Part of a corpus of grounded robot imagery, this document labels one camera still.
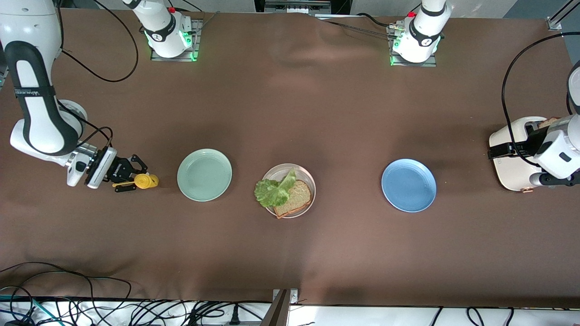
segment yellow object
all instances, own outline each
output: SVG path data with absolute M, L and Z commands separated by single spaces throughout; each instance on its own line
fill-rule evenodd
M 135 184 L 140 189 L 147 189 L 157 187 L 159 178 L 156 175 L 146 175 L 144 173 L 136 175 L 135 181 L 113 183 L 113 187 L 126 186 L 127 184 Z

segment table surface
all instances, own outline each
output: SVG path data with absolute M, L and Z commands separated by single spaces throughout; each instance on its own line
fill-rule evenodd
M 580 305 L 580 188 L 509 192 L 486 156 L 505 124 L 505 70 L 549 35 L 543 21 L 451 19 L 438 66 L 409 68 L 389 66 L 384 39 L 302 14 L 218 14 L 197 62 L 152 62 L 134 14 L 119 16 L 139 41 L 133 76 L 103 82 L 60 56 L 53 83 L 59 98 L 112 127 L 119 154 L 138 154 L 159 187 L 68 187 L 64 168 L 11 148 L 21 111 L 7 81 L 0 267 L 51 261 L 130 280 L 138 298 L 271 299 L 273 288 L 299 288 L 305 303 L 329 305 Z M 63 21 L 65 50 L 107 78 L 129 71 L 132 43 L 107 12 L 64 10 Z M 366 18 L 341 21 L 382 32 Z M 507 86 L 512 117 L 566 115 L 570 68 L 562 39 L 526 53 Z M 211 202 L 177 187 L 181 160 L 200 148 L 233 166 L 230 187 Z M 380 176 L 399 158 L 433 171 L 429 209 L 404 213 L 384 198 Z M 277 220 L 253 188 L 286 162 L 311 172 L 317 196 L 307 214 Z M 69 281 L 43 276 L 29 287 L 88 294 Z M 124 291 L 103 281 L 95 295 Z

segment plate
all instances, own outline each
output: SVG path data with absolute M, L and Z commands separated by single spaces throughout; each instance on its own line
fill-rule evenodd
M 389 164 L 380 184 L 392 206 L 408 213 L 426 209 L 437 194 L 437 184 L 431 171 L 421 162 L 408 158 Z
M 194 201 L 210 201 L 221 196 L 231 182 L 231 163 L 213 149 L 189 154 L 177 170 L 179 190 Z
M 296 212 L 294 214 L 288 214 L 287 216 L 284 216 L 283 219 L 297 218 L 298 216 L 306 213 L 306 211 L 308 211 L 310 209 L 310 207 L 312 206 L 312 203 L 314 203 L 314 199 L 316 198 L 316 184 L 314 183 L 314 179 L 312 178 L 312 175 L 310 175 L 310 173 L 308 173 L 308 171 L 306 169 L 304 169 L 303 167 L 301 167 L 300 165 L 296 165 L 296 164 L 292 164 L 292 163 L 284 163 L 284 164 L 276 165 L 275 167 L 271 168 L 268 172 L 266 172 L 266 174 L 264 175 L 262 180 L 270 179 L 270 180 L 282 181 L 282 179 L 284 177 L 286 177 L 286 175 L 288 174 L 288 172 L 290 172 L 290 170 L 292 168 L 294 168 L 294 170 L 296 172 L 296 180 L 304 181 L 306 183 L 306 185 L 308 186 L 308 188 L 310 189 L 310 192 L 312 193 L 312 200 L 310 201 L 310 205 L 304 207 L 303 209 L 299 210 L 298 212 Z M 272 215 L 276 216 L 276 213 L 274 212 L 274 208 L 266 207 L 266 209 Z

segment green plate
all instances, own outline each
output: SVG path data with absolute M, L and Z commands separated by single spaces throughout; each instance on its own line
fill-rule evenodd
M 210 201 L 222 195 L 231 182 L 231 163 L 219 151 L 197 150 L 177 170 L 179 190 L 194 201 Z

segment lettuce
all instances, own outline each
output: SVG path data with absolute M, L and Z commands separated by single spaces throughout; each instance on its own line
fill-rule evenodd
M 284 205 L 290 198 L 288 190 L 296 183 L 296 172 L 291 169 L 282 182 L 264 179 L 256 184 L 254 195 L 263 207 Z

